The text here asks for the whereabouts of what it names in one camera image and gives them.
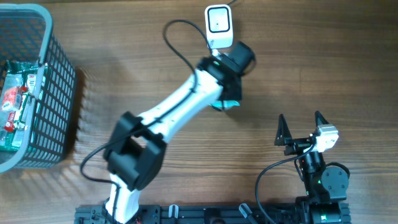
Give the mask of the mint green wipes pack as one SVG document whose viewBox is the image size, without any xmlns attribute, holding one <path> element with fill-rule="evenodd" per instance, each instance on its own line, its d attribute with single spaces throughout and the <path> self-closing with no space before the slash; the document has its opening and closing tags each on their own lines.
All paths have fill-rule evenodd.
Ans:
<svg viewBox="0 0 398 224">
<path fill-rule="evenodd" d="M 240 106 L 240 103 L 234 100 L 224 100 L 224 101 L 216 101 L 210 104 L 210 106 L 217 111 L 226 111 L 230 110 L 235 106 Z"/>
</svg>

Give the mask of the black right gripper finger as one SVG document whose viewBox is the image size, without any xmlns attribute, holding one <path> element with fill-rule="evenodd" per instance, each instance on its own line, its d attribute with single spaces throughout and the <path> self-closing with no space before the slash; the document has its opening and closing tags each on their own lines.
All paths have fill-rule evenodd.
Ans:
<svg viewBox="0 0 398 224">
<path fill-rule="evenodd" d="M 316 111 L 315 112 L 315 124 L 316 126 L 324 125 L 324 124 L 329 124 L 329 122 L 324 118 L 324 116 L 321 114 L 321 112 Z"/>
<path fill-rule="evenodd" d="M 286 146 L 292 143 L 292 135 L 283 114 L 279 115 L 278 128 L 275 136 L 275 146 Z"/>
</svg>

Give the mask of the red Nescafe sachet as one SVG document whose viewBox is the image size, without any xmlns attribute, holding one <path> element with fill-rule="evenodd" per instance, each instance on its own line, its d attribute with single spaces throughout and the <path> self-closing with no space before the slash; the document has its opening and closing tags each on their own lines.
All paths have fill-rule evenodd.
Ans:
<svg viewBox="0 0 398 224">
<path fill-rule="evenodd" d="M 12 132 L 14 131 L 14 129 L 15 129 L 15 127 L 14 127 L 14 118 L 15 118 L 15 114 L 16 114 L 15 111 L 11 111 L 11 112 L 9 113 L 8 119 L 7 119 L 7 121 L 6 121 L 5 125 L 4 125 L 4 129 L 5 129 L 7 132 L 12 133 Z"/>
</svg>

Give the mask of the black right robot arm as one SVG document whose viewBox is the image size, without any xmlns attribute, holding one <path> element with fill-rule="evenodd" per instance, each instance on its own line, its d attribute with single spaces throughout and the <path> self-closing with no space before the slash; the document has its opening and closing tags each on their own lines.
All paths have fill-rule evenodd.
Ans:
<svg viewBox="0 0 398 224">
<path fill-rule="evenodd" d="M 315 124 L 309 137 L 294 139 L 284 115 L 279 115 L 274 144 L 284 146 L 286 156 L 296 157 L 295 168 L 306 190 L 306 196 L 295 199 L 294 217 L 298 223 L 351 223 L 345 203 L 349 169 L 339 162 L 326 163 L 323 158 L 323 153 L 335 146 L 339 132 L 319 111 L 315 112 Z"/>
</svg>

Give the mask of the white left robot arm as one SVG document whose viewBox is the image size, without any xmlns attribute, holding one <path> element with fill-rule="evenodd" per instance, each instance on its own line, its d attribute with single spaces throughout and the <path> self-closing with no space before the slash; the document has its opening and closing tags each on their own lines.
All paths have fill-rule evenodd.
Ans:
<svg viewBox="0 0 398 224">
<path fill-rule="evenodd" d="M 121 116 L 103 154 L 112 183 L 105 208 L 115 223 L 127 223 L 138 212 L 141 191 L 159 173 L 168 143 L 187 122 L 207 106 L 229 109 L 241 100 L 241 77 L 250 64 L 232 53 L 205 57 L 157 106 Z"/>
</svg>

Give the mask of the green 3M gloves pack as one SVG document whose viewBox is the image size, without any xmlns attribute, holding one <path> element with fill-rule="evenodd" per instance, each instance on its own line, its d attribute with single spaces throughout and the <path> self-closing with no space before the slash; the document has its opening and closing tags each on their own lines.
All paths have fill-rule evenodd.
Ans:
<svg viewBox="0 0 398 224">
<path fill-rule="evenodd" d="M 2 151 L 16 152 L 22 145 L 38 71 L 36 63 L 6 62 L 6 77 L 1 93 Z"/>
</svg>

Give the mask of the orange Kleenex tissue pack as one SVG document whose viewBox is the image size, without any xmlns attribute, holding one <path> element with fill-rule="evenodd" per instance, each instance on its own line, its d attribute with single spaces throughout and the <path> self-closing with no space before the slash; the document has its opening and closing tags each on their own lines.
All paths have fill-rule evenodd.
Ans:
<svg viewBox="0 0 398 224">
<path fill-rule="evenodd" d="M 21 107 L 22 94 L 27 92 L 26 86 L 15 86 L 6 90 L 2 101 L 3 111 L 17 111 Z"/>
</svg>

